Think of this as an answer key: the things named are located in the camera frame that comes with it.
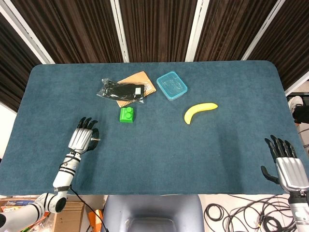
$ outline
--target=green toy brick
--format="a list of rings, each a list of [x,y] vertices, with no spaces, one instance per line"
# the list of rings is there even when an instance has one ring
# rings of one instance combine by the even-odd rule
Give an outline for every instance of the green toy brick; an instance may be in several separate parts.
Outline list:
[[[132,107],[121,108],[120,122],[133,123],[134,110]]]

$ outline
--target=blue plastic lid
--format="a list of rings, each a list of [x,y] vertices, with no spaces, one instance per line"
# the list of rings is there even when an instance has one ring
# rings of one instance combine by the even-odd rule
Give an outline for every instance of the blue plastic lid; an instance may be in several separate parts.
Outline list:
[[[176,72],[171,71],[161,77],[159,77],[156,82],[158,83],[160,89],[164,95],[170,100],[175,100],[188,91],[188,87],[176,74]]]

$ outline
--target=notebook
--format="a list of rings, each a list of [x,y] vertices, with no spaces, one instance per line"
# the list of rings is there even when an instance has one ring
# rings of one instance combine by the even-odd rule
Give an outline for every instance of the notebook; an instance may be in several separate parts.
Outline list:
[[[144,84],[145,85],[145,89],[144,89],[145,97],[151,93],[156,92],[154,85],[151,83],[150,79],[148,78],[147,74],[144,71],[133,74],[132,76],[129,76],[126,79],[119,81],[118,83],[120,84],[123,84],[123,83]],[[134,101],[117,101],[119,107],[124,107],[133,102]]]

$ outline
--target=curtain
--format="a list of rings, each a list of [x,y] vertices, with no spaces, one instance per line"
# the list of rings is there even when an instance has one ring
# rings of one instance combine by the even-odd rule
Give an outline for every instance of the curtain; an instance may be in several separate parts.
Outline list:
[[[55,63],[123,62],[110,0],[12,0]]]
[[[184,61],[197,0],[120,0],[130,62]]]
[[[0,102],[17,111],[30,71],[40,61],[2,14],[0,23]]]
[[[284,89],[308,72],[309,2],[285,1],[249,59],[274,63]]]
[[[276,0],[210,0],[195,61],[239,60]]]

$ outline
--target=robotic arm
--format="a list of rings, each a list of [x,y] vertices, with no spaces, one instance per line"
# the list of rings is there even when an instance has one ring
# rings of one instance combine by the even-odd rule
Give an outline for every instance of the robotic arm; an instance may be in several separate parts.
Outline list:
[[[271,135],[265,139],[275,162],[278,177],[271,176],[266,167],[261,166],[264,177],[280,185],[290,194],[289,205],[299,232],[309,231],[309,181],[305,168],[297,158],[293,146],[288,141]]]
[[[96,148],[98,129],[92,129],[98,121],[83,117],[69,142],[70,153],[59,167],[53,186],[55,194],[43,193],[35,202],[18,210],[0,213],[0,232],[17,232],[38,221],[44,212],[59,213],[67,201],[67,193],[81,161],[81,154]]]

